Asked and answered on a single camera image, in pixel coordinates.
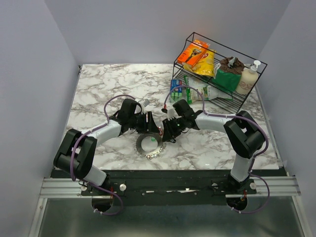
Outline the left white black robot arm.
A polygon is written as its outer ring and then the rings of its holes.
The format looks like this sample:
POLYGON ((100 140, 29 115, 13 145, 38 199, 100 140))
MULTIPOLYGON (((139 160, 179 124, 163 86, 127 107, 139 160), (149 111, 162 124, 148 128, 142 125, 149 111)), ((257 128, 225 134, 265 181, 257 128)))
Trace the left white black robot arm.
POLYGON ((109 191, 108 175, 93 165, 96 148, 106 141, 119 137, 129 130, 139 134, 159 134, 152 112, 145 107, 149 101, 137 102, 125 98, 118 111, 112 116, 106 115, 106 121, 93 128, 78 131, 70 129, 55 155, 53 164, 70 174, 73 180, 80 179, 92 183, 93 190, 104 195, 109 191))

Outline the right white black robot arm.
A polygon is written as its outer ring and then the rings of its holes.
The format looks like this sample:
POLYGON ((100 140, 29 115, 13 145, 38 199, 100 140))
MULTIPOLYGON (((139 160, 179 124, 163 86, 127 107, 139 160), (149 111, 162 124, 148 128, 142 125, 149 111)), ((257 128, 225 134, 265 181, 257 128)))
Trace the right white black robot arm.
POLYGON ((163 142, 175 142, 176 137, 186 129, 226 133, 236 153, 230 179, 227 181, 228 190, 237 194, 245 188, 254 158, 258 156, 256 152, 263 143, 268 142, 266 134, 248 112, 241 111, 231 115, 208 114, 203 110, 195 112, 184 99, 173 104, 173 110, 163 108, 162 111, 168 115, 172 111, 178 116, 162 121, 163 142))

